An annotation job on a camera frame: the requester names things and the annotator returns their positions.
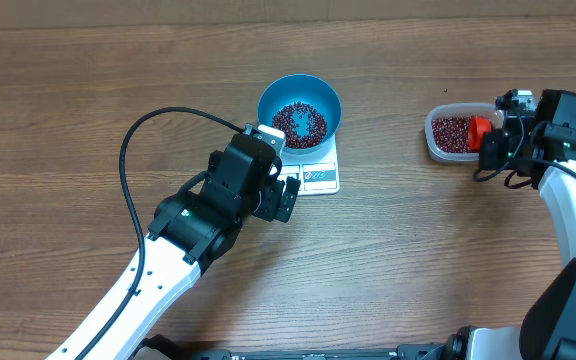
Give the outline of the orange scoop with blue handle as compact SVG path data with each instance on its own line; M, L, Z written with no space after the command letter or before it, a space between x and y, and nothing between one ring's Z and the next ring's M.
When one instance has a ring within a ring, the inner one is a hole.
M467 144L470 152L477 152L481 148L483 136L493 129L491 121L484 116L472 116L467 133Z

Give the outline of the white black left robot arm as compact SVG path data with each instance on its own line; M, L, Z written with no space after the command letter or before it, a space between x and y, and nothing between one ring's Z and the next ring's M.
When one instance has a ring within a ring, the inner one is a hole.
M127 359L166 310L234 245L254 216L289 220L299 182L281 180L283 132L265 125L235 134L207 171L157 207L124 272L54 359Z

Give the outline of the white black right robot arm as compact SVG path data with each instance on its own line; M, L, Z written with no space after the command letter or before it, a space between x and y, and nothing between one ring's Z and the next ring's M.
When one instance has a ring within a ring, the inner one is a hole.
M539 97L512 89L495 100L502 126L475 126L473 175L501 172L537 190L552 218L562 270L518 327L467 326L442 345L416 350L416 359L576 360L576 93L546 89Z

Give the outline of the white digital kitchen scale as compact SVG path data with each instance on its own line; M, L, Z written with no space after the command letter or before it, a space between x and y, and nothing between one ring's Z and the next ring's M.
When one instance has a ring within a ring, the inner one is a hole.
M316 149L284 148L279 180L300 181L299 196L332 195L340 190L336 136Z

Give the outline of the red beans in bowl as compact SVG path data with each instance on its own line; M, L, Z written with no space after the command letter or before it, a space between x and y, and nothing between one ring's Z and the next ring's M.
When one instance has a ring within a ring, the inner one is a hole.
M328 126L325 117L311 104L293 102L272 117L272 127L285 135L286 146L307 149L321 144Z

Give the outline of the teal blue plastic bowl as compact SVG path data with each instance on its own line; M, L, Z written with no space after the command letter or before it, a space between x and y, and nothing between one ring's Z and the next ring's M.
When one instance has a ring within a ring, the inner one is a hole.
M272 127L272 117L293 102L311 104L325 117L328 131L322 143L336 136L342 119L341 100L332 86L309 74L291 74L271 83L258 102L258 123ZM321 144L307 149L316 149Z

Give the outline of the clear plastic food container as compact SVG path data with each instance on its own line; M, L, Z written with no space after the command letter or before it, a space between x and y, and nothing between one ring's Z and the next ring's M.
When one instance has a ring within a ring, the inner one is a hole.
M454 103L433 109L425 122L426 142L430 157L440 163L477 163L479 151L468 143L473 117L483 117L493 128L503 125L503 113L488 103Z

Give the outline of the red adzuki beans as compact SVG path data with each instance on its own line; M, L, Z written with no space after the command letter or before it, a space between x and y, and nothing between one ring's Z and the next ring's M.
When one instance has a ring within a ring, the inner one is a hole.
M471 153L467 144L470 117L439 117L431 122L439 150L446 153Z

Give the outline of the cardboard back panel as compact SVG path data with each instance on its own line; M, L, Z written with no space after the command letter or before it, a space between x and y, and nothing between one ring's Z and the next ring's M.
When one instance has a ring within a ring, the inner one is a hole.
M572 15L576 0L0 0L0 30Z

